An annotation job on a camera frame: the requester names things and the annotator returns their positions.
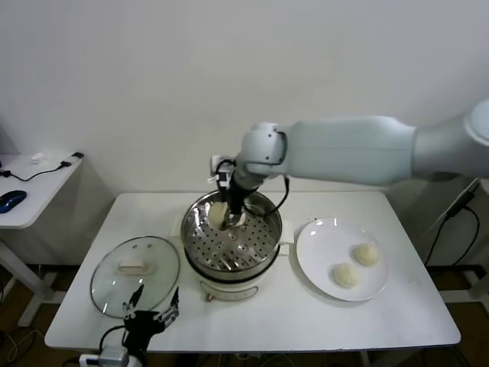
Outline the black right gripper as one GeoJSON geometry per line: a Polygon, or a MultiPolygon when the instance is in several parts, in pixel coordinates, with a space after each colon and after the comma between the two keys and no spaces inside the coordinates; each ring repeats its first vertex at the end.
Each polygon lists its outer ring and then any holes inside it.
{"type": "Polygon", "coordinates": [[[225,201],[228,204],[228,227],[238,228],[245,223],[245,213],[243,206],[245,199],[252,194],[251,190],[245,190],[241,187],[229,187],[225,191],[225,201]]]}

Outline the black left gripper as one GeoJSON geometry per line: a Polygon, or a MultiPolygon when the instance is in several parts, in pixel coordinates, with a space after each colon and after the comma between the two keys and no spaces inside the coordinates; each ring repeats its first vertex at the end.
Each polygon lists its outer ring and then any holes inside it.
{"type": "Polygon", "coordinates": [[[124,326],[127,331],[124,347],[130,354],[145,354],[152,337],[162,333],[166,329],[166,325],[171,325],[180,315],[178,287],[173,293],[169,307],[161,313],[135,311],[143,291],[144,284],[140,284],[130,296],[129,301],[122,305],[124,326]]]}

